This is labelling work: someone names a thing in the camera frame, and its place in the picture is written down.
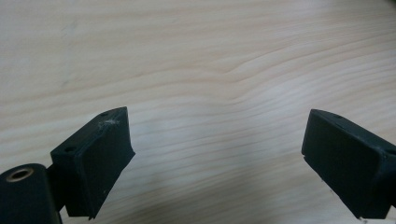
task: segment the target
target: black plastic part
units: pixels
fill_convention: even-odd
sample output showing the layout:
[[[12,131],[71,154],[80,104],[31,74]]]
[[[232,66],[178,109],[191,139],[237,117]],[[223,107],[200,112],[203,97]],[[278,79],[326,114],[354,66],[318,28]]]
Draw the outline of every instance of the black plastic part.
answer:
[[[65,186],[54,196],[57,204],[64,200],[70,217],[96,217],[121,171],[134,156],[126,107],[96,116],[50,155],[53,183]]]
[[[0,192],[1,224],[62,223],[43,165],[25,164],[2,173]]]
[[[385,218],[396,204],[396,146],[341,116],[311,110],[304,159],[357,218]]]

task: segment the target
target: wood grain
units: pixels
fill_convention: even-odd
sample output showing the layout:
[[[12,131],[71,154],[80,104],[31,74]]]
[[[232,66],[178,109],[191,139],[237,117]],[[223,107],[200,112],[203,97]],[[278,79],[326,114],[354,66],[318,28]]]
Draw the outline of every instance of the wood grain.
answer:
[[[387,1],[2,1],[0,51],[2,172],[129,108],[135,158],[66,224],[362,223],[303,160],[309,110],[396,143]]]

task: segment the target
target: black clamp jaw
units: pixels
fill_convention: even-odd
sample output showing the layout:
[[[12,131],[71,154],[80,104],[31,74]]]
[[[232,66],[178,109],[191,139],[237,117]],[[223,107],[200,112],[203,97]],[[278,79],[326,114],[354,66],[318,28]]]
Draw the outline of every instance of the black clamp jaw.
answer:
[[[104,112],[50,153],[53,164],[25,164],[0,175],[1,224],[60,224],[96,217],[121,171],[134,156],[128,111]]]
[[[385,218],[396,206],[396,146],[352,121],[311,110],[306,162],[356,218]]]

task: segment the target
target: round hole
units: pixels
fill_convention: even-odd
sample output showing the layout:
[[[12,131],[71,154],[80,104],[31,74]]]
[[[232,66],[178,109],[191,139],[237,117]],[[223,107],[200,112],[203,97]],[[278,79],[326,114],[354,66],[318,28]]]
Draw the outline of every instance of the round hole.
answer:
[[[24,167],[19,170],[12,172],[9,176],[7,176],[7,182],[18,182],[28,177],[33,173],[33,169],[30,167]]]
[[[67,147],[64,149],[65,152],[73,152],[74,150],[76,150],[76,147]]]

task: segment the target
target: light wood surface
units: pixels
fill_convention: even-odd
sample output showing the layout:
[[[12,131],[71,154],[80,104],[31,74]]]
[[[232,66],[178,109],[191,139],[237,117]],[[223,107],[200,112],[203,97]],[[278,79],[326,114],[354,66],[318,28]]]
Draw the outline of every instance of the light wood surface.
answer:
[[[362,223],[304,162],[309,110],[396,144],[388,1],[1,1],[0,52],[0,172],[128,106],[136,156],[66,224]]]

